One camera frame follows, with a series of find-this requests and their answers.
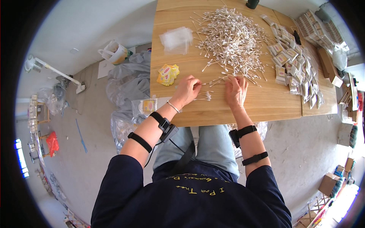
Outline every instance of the person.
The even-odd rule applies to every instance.
[[[190,75],[157,112],[169,121],[192,102],[201,81]],[[253,125],[244,108],[248,83],[229,77],[226,101],[238,129]],[[149,116],[134,131],[153,147],[162,135]],[[197,155],[182,172],[170,172],[193,140],[189,127],[180,127],[159,150],[153,182],[143,186],[149,155],[128,139],[120,155],[110,160],[91,216],[91,227],[292,227],[291,214],[277,186],[269,157],[245,166],[246,186],[237,183],[238,165],[225,125],[199,127]],[[239,139],[243,159],[265,152],[257,131]]]

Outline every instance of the navy blue t-shirt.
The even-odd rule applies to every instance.
[[[174,175],[144,187],[139,162],[117,155],[101,182],[91,227],[292,225],[270,166],[251,172],[246,187],[204,173]]]

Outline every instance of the bucket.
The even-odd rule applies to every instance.
[[[98,53],[113,65],[121,64],[133,54],[116,40],[112,40],[103,50],[98,50]]]

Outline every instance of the person's left hand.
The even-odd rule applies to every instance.
[[[174,96],[169,102],[180,110],[196,98],[200,89],[201,81],[199,79],[193,75],[185,76],[180,81]]]

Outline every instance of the concrete floor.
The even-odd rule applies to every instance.
[[[109,161],[116,155],[110,117],[117,108],[105,93],[107,78],[97,79],[98,65],[93,64],[75,75],[77,80],[87,82],[87,90],[76,95],[76,86],[70,84],[66,97],[71,107],[66,108],[63,117],[60,114],[51,116],[48,126],[44,124],[41,128],[42,134],[55,131],[60,147],[55,157],[45,157],[46,173],[54,173],[67,197],[66,205],[88,223]],[[81,144],[75,119],[87,153]],[[293,223],[304,213],[307,202],[319,193],[317,188],[323,175],[334,171],[338,164],[344,165],[351,152],[350,147],[336,144],[340,123],[340,114],[336,114],[268,124],[268,128],[273,125],[264,144]],[[156,154],[144,170],[145,184],[151,182]],[[239,183],[245,185],[241,159],[237,162],[242,173]]]

